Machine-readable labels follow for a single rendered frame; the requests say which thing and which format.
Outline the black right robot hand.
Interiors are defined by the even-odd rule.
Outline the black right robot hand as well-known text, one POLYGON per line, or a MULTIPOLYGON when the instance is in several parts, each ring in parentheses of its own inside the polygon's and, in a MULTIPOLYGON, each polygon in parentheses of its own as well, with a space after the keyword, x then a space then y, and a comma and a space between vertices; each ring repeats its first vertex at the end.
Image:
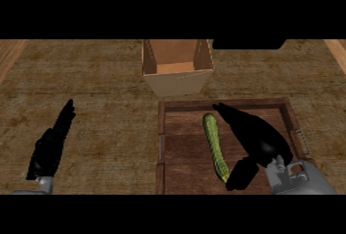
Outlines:
POLYGON ((219 102, 213 105, 247 152, 229 174, 226 189, 246 190, 262 167, 281 157, 284 165, 293 159, 290 145, 275 127, 256 115, 219 102))

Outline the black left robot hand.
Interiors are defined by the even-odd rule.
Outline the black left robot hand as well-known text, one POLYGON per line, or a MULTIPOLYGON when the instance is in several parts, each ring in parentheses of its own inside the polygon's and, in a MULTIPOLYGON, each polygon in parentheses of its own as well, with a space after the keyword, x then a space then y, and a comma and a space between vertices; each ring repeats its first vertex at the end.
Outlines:
POLYGON ((74 117, 73 100, 68 100, 58 115, 55 126, 46 130, 36 142, 25 177, 27 180, 36 180, 43 176, 55 176, 74 117))

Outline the long green squash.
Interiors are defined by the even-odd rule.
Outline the long green squash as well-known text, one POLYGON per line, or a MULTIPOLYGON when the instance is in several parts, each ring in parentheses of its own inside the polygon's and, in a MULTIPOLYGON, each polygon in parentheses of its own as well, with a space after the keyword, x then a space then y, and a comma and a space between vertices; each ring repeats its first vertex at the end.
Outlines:
POLYGON ((219 131, 218 131, 218 120, 212 113, 203 116, 203 127, 207 136, 209 146, 212 150, 213 158, 213 169, 218 178, 224 183, 228 182, 229 169, 228 164, 222 155, 221 143, 219 143, 219 131))

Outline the brown wooden tray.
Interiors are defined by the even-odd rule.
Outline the brown wooden tray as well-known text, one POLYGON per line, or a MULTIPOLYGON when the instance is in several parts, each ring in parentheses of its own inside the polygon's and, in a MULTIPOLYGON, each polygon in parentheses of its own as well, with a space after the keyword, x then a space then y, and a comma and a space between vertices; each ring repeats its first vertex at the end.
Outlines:
POLYGON ((246 190, 226 190, 213 170, 213 158, 203 128, 203 116, 215 113, 213 105, 225 103, 259 116, 280 131, 296 159, 308 159, 299 137, 300 125, 286 98, 160 101, 158 165, 156 192, 164 195, 269 194, 266 174, 259 172, 246 190))

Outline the open cardboard box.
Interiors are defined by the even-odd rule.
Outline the open cardboard box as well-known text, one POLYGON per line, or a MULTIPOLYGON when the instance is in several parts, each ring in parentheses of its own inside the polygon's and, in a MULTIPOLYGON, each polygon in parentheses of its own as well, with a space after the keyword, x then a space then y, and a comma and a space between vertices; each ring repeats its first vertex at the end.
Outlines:
POLYGON ((142 77, 158 97, 200 93, 213 74, 209 39, 145 39, 142 77))

